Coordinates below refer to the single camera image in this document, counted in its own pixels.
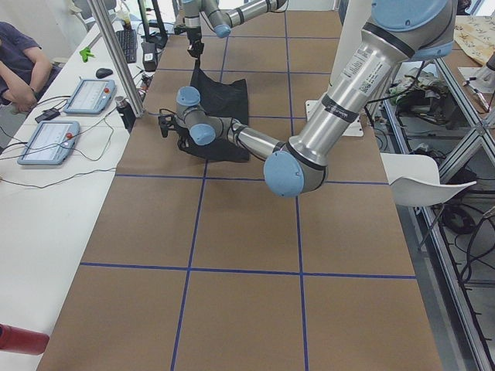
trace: robotic arm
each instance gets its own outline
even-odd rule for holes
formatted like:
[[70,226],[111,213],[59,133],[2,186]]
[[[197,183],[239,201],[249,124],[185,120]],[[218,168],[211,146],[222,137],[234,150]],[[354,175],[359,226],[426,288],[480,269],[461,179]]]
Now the robotic arm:
[[239,8],[224,11],[218,9],[218,0],[183,0],[184,25],[176,28],[176,33],[187,32],[187,51],[193,58],[200,58],[204,49],[201,42],[201,12],[206,14],[217,36],[224,38],[230,35],[233,27],[266,12],[273,12],[286,2],[287,0],[254,0]]
[[266,159],[265,181],[279,196],[319,188],[328,174],[330,149],[393,67],[407,60],[445,56],[452,49],[457,0],[376,0],[372,6],[362,43],[299,135],[282,142],[234,119],[209,117],[193,87],[183,87],[177,94],[177,124],[189,129],[198,145],[226,138]]

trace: person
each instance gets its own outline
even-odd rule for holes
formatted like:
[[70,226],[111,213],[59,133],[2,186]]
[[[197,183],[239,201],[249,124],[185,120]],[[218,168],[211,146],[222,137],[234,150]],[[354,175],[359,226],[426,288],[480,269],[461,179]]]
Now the person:
[[0,22],[0,100],[29,112],[55,80],[52,65],[38,43],[7,22]]

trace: white chair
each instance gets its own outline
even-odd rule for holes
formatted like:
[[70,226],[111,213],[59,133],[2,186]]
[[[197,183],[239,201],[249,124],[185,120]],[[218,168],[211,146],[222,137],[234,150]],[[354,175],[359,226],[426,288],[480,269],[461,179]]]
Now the white chair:
[[424,155],[381,153],[388,183],[397,205],[432,206],[449,201],[476,182],[440,184],[435,160]]

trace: wall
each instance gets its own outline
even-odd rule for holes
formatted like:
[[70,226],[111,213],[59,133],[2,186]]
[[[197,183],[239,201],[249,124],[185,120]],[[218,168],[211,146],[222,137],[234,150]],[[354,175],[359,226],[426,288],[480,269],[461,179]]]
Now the wall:
[[33,37],[48,57],[69,57],[86,30],[68,6],[69,0],[2,0],[0,21]]

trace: aluminum rail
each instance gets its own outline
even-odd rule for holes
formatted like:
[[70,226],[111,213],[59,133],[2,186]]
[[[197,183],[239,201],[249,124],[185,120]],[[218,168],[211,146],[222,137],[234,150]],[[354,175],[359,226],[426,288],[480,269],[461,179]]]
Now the aluminum rail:
[[[408,153],[408,147],[406,145],[406,141],[404,136],[401,133],[401,130],[398,128],[397,123],[394,119],[394,107],[391,106],[389,101],[384,102],[384,108],[387,112],[389,120],[391,122],[392,130],[397,139],[398,146],[401,150],[401,153]],[[475,136],[476,129],[474,128],[468,135]],[[474,142],[477,145],[480,145],[480,138],[475,136],[473,138]],[[428,225],[432,225],[433,220],[435,220],[435,214],[429,207],[421,208],[422,214],[426,219],[426,223]],[[471,317],[471,312],[469,310],[469,305],[466,301],[462,288],[459,286],[457,282],[456,272],[450,261],[449,252],[447,251],[447,246],[445,245],[442,235],[440,233],[440,229],[438,224],[435,225],[432,229],[431,238],[433,239],[433,245],[435,247],[435,252],[437,258],[439,259],[440,266],[442,267],[442,272],[445,277],[445,281],[447,283],[447,287],[450,292],[450,296],[454,302],[456,307],[457,314],[461,321],[461,324],[464,329],[464,333],[466,334],[469,347],[473,354],[473,358],[476,362],[479,371],[493,371],[490,365],[490,360],[488,359],[488,355],[484,351],[483,343],[480,339],[480,334],[478,333],[476,326],[474,324],[473,318]]]
[[145,113],[145,108],[142,105],[141,97],[134,84],[127,63],[125,62],[124,53],[115,36],[114,27],[108,17],[108,10],[103,3],[103,0],[88,0],[88,5],[91,8],[93,17],[100,28],[100,34],[105,41],[110,58],[114,63],[117,74],[121,79],[122,86],[129,100],[129,104],[134,111],[136,117],[142,117]]

